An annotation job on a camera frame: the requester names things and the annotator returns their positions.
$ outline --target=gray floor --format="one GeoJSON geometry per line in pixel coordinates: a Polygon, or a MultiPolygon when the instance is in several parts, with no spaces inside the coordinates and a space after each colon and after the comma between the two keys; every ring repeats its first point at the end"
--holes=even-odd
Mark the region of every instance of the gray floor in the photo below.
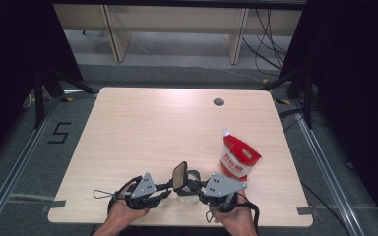
{"type": "MultiPolygon", "coordinates": [[[[106,34],[88,31],[66,31],[85,82],[100,89],[117,87],[162,87],[205,89],[259,89],[263,75],[256,68],[255,56],[243,45],[237,65],[230,65],[223,35],[135,33],[122,63],[113,62],[106,34]]],[[[255,36],[246,37],[257,46],[255,36]]],[[[289,37],[276,37],[285,49],[289,37]]],[[[261,51],[274,63],[275,54],[261,51]]],[[[258,67],[268,73],[278,71],[263,60],[258,67]]],[[[64,85],[65,89],[74,89],[64,85]]],[[[275,100],[286,99],[284,84],[272,91],[275,100]]],[[[57,193],[75,146],[81,136],[95,98],[75,96],[70,102],[60,102],[52,113],[31,159],[25,168],[9,202],[0,214],[0,235],[91,235],[98,225],[54,224],[47,220],[47,208],[57,193]],[[69,136],[62,145],[50,144],[60,140],[53,131],[59,122],[70,122],[61,132],[69,136]]],[[[292,109],[289,104],[276,104],[279,112],[292,109]]],[[[312,113],[314,133],[326,154],[343,190],[350,201],[366,235],[378,235],[378,209],[356,173],[345,166],[347,157],[319,112],[312,113]]],[[[27,108],[0,149],[0,187],[15,163],[34,123],[34,107],[27,108]]],[[[338,208],[315,161],[313,152],[303,136],[297,118],[290,115],[282,121],[285,135],[300,179],[308,185],[338,215],[338,208]]],[[[308,228],[261,227],[261,235],[346,235],[333,215],[304,189],[308,203],[315,203],[320,217],[308,228]]],[[[224,235],[217,229],[197,228],[132,228],[125,235],[224,235]]]]}

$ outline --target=light wood tabletop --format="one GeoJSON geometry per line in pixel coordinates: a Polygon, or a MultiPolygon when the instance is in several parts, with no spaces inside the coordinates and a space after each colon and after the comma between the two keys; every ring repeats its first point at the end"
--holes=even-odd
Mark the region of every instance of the light wood tabletop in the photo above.
{"type": "MultiPolygon", "coordinates": [[[[48,219],[104,223],[113,193],[150,172],[166,183],[182,161],[202,180],[221,172],[222,130],[245,141],[263,158],[248,177],[246,194],[260,208],[259,225],[306,227],[308,207],[271,95],[267,91],[189,88],[103,88],[78,142],[48,219]],[[224,105],[217,106],[220,98],[224,105]]],[[[176,193],[134,221],[150,226],[221,226],[208,223],[208,206],[182,203],[176,193]]]]}

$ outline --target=metal frame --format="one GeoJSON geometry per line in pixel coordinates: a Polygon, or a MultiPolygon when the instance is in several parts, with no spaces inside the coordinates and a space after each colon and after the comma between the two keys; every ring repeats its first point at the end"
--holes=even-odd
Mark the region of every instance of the metal frame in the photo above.
{"type": "Polygon", "coordinates": [[[35,149],[35,146],[37,142],[39,141],[39,138],[48,123],[51,113],[54,111],[54,109],[56,108],[59,102],[60,102],[59,98],[51,99],[49,101],[48,107],[45,112],[45,116],[43,117],[44,119],[42,120],[41,124],[32,131],[32,134],[29,140],[27,141],[17,161],[13,165],[11,171],[9,172],[4,183],[2,184],[0,188],[0,214],[5,204],[7,203],[12,191],[17,185],[24,169],[26,168],[30,160],[30,157],[32,156],[32,153],[35,149]]]}
{"type": "MultiPolygon", "coordinates": [[[[297,100],[292,101],[294,109],[300,109],[301,106],[297,100]]],[[[320,171],[324,177],[325,182],[330,189],[331,195],[333,196],[334,201],[336,202],[337,207],[339,208],[340,214],[345,221],[346,227],[350,235],[365,235],[363,228],[361,227],[360,222],[358,221],[357,215],[354,212],[349,200],[344,193],[340,182],[338,181],[336,175],[331,169],[330,163],[327,160],[324,152],[322,151],[317,138],[314,135],[312,129],[309,129],[306,122],[302,119],[300,114],[296,113],[296,118],[300,124],[300,128],[305,136],[306,141],[308,142],[311,150],[314,154],[315,160],[320,168],[320,171]]]]}

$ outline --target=snack bag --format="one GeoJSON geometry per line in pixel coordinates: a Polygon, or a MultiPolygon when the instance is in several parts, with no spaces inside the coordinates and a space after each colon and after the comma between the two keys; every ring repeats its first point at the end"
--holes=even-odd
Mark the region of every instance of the snack bag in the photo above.
{"type": "Polygon", "coordinates": [[[220,166],[223,173],[238,181],[247,181],[247,175],[262,158],[255,149],[223,130],[223,151],[220,166]]]}

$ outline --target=human hand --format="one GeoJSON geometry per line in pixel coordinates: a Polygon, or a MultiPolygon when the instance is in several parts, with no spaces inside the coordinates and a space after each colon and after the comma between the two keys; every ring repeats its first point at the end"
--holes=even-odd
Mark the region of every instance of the human hand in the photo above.
{"type": "MultiPolygon", "coordinates": [[[[124,191],[127,191],[133,184],[128,185],[124,191]]],[[[116,235],[119,231],[127,227],[132,221],[143,217],[149,213],[148,208],[131,209],[125,203],[125,196],[117,196],[118,200],[112,205],[106,221],[97,230],[94,236],[116,235]]]]}
{"type": "MultiPolygon", "coordinates": [[[[241,197],[240,194],[247,197],[244,190],[239,191],[237,203],[246,203],[247,200],[241,197]]],[[[250,208],[238,206],[228,213],[218,212],[211,208],[211,213],[215,223],[222,223],[232,236],[257,236],[250,208]]]]}

